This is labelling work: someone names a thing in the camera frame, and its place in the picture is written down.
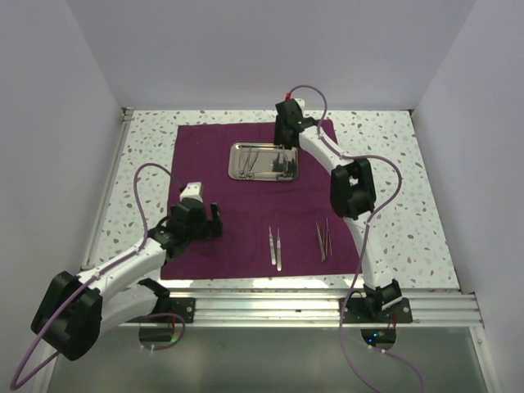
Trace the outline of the steel scissors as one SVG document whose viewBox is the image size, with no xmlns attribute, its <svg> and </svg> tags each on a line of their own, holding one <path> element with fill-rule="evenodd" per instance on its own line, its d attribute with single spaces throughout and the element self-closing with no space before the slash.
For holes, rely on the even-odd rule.
<svg viewBox="0 0 524 393">
<path fill-rule="evenodd" d="M 242 150 L 240 159 L 241 161 L 238 164 L 237 177 L 239 179 L 252 180 L 255 178 L 255 164 L 258 160 L 260 152 L 253 150 L 252 147 L 249 147 L 247 150 Z"/>
</svg>

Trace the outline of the steel scalpel handle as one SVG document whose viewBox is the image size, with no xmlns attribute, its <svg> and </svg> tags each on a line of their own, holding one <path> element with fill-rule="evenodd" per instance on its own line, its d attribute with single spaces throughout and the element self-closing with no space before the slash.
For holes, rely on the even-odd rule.
<svg viewBox="0 0 524 393">
<path fill-rule="evenodd" d="M 272 229 L 270 226 L 269 226 L 269 250 L 270 250 L 271 264 L 273 266 L 276 266 L 276 263 L 277 263 L 276 251 L 275 251 L 275 246 L 274 246 L 273 233 L 272 233 Z"/>
<path fill-rule="evenodd" d="M 281 272 L 282 271 L 282 243 L 281 243 L 279 228 L 277 230 L 276 265 L 277 265 L 277 271 Z"/>
</svg>

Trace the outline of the steel tweezers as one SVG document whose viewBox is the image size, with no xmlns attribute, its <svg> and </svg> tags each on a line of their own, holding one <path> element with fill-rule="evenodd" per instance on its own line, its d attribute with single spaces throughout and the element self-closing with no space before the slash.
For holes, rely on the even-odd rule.
<svg viewBox="0 0 524 393">
<path fill-rule="evenodd" d="M 322 224 L 320 224 L 319 222 L 316 222 L 315 225 L 316 225 L 318 243 L 319 243 L 319 248 L 320 248 L 321 261 L 324 262 L 327 258 L 326 237 L 323 231 Z"/>
</svg>

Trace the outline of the thin steel probe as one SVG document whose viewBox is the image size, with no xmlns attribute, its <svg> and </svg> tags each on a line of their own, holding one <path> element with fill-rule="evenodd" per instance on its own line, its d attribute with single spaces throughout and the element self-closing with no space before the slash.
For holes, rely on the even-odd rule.
<svg viewBox="0 0 524 393">
<path fill-rule="evenodd" d="M 331 256 L 332 255 L 332 242 L 331 242 L 331 233 L 330 233 L 328 218 L 326 218 L 325 220 L 324 247 L 325 247 L 325 255 Z"/>
</svg>

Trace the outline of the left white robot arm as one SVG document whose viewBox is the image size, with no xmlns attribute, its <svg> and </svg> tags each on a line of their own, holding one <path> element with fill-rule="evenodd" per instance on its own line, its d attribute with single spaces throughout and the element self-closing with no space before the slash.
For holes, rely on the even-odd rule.
<svg viewBox="0 0 524 393">
<path fill-rule="evenodd" d="M 73 275 L 55 276 L 38 307 L 31 330 L 68 360 L 77 360 L 98 337 L 132 319 L 168 316 L 168 291 L 151 277 L 194 241 L 221 237 L 219 204 L 185 198 L 147 231 L 127 255 Z"/>
</svg>

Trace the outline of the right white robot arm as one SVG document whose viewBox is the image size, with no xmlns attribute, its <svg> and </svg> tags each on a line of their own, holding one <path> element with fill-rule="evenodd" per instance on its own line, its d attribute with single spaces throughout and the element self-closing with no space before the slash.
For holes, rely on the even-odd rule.
<svg viewBox="0 0 524 393">
<path fill-rule="evenodd" d="M 276 105 L 274 141 L 280 147 L 297 147 L 312 156 L 330 175 L 329 201 L 359 248 L 358 273 L 364 280 L 360 309 L 374 321 L 383 321 L 402 300 L 398 281 L 369 245 L 370 223 L 377 201 L 371 163 L 367 157 L 349 156 L 322 129 L 322 122 L 306 117 L 290 96 Z"/>
</svg>

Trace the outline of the steel instrument tray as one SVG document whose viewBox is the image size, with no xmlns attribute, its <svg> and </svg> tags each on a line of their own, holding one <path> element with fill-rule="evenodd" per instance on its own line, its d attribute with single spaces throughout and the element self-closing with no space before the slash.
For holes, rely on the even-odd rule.
<svg viewBox="0 0 524 393">
<path fill-rule="evenodd" d="M 255 164 L 255 178 L 252 180 L 237 177 L 238 164 L 242 150 L 252 147 L 260 152 Z M 296 147 L 287 149 L 271 143 L 237 142 L 230 149 L 228 175 L 241 181 L 291 182 L 298 178 L 299 162 Z"/>
</svg>

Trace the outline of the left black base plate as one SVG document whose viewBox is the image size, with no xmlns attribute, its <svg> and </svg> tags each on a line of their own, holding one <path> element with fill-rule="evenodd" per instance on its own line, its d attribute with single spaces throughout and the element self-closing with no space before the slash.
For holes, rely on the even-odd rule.
<svg viewBox="0 0 524 393">
<path fill-rule="evenodd" d="M 196 302 L 194 297 L 170 297 L 161 306 L 161 311 L 177 314 L 185 323 L 193 323 L 197 309 Z"/>
</svg>

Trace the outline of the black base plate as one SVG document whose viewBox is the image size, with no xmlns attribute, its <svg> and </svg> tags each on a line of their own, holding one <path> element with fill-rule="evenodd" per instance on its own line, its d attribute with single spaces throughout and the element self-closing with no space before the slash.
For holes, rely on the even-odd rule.
<svg viewBox="0 0 524 393">
<path fill-rule="evenodd" d="M 197 309 L 196 302 L 194 297 L 170 297 L 161 306 L 161 311 L 177 314 L 185 323 L 193 323 Z"/>
<path fill-rule="evenodd" d="M 351 297 L 342 308 L 344 299 L 339 300 L 339 308 L 344 310 L 343 324 L 388 324 L 413 322 L 409 299 L 403 297 L 400 302 L 382 311 L 371 311 L 361 296 Z"/>
</svg>

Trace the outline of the aluminium front rail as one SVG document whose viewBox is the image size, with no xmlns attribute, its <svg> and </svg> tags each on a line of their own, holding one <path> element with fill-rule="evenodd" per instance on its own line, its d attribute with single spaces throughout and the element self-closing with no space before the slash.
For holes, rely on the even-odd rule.
<svg viewBox="0 0 524 393">
<path fill-rule="evenodd" d="M 196 327 L 334 328 L 469 328 L 483 324 L 473 295 L 448 291 L 407 291 L 413 322 L 407 324 L 343 324 L 341 291 L 173 291 L 170 297 L 194 297 Z M 150 314 L 127 322 L 166 323 L 177 314 Z"/>
</svg>

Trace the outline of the aluminium rail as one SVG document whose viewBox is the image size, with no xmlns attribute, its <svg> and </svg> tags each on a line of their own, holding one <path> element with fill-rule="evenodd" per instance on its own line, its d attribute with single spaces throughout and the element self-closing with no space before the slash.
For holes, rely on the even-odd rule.
<svg viewBox="0 0 524 393">
<path fill-rule="evenodd" d="M 97 251 L 100 236 L 102 234 L 102 227 L 104 224 L 106 211 L 110 203 L 112 189 L 114 187 L 115 176 L 117 175 L 120 166 L 121 155 L 124 150 L 124 143 L 129 133 L 129 126 L 132 122 L 134 109 L 122 109 L 122 122 L 118 132 L 117 144 L 111 157 L 111 165 L 106 176 L 106 181 L 102 189 L 102 199 L 97 208 L 97 213 L 93 222 L 93 228 L 88 237 L 88 244 L 85 252 L 81 258 L 81 265 L 79 271 L 82 273 L 85 270 L 92 269 L 95 266 L 95 254 Z"/>
<path fill-rule="evenodd" d="M 483 324 L 473 295 L 448 291 L 407 291 L 413 322 L 407 324 L 343 324 L 341 291 L 173 291 L 170 297 L 194 297 L 196 327 L 334 328 L 469 328 Z M 177 314 L 150 314 L 127 322 L 166 323 Z"/>
</svg>

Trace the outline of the aluminium left side rail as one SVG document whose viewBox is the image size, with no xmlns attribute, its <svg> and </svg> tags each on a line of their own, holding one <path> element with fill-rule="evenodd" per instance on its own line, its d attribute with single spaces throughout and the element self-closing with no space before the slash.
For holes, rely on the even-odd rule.
<svg viewBox="0 0 524 393">
<path fill-rule="evenodd" d="M 132 122 L 134 109 L 122 109 L 122 122 L 118 132 L 117 144 L 111 157 L 111 165 L 106 176 L 106 181 L 102 189 L 102 199 L 97 208 L 97 213 L 93 222 L 93 228 L 88 237 L 88 244 L 85 252 L 81 258 L 81 265 L 79 271 L 82 273 L 85 270 L 92 269 L 95 266 L 95 254 L 97 251 L 100 236 L 102 234 L 102 227 L 104 224 L 106 211 L 110 203 L 112 189 L 114 187 L 115 176 L 117 175 L 120 166 L 121 155 L 124 150 L 124 143 L 129 133 L 129 126 Z"/>
</svg>

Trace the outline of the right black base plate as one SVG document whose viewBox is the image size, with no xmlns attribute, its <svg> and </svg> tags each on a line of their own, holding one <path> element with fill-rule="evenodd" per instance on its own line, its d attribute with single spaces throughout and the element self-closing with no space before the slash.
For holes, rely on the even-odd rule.
<svg viewBox="0 0 524 393">
<path fill-rule="evenodd" d="M 344 310 L 343 324 L 388 324 L 413 322 L 409 299 L 403 297 L 400 302 L 382 311 L 371 311 L 361 296 L 351 297 L 342 308 L 344 299 L 339 300 L 339 308 Z"/>
</svg>

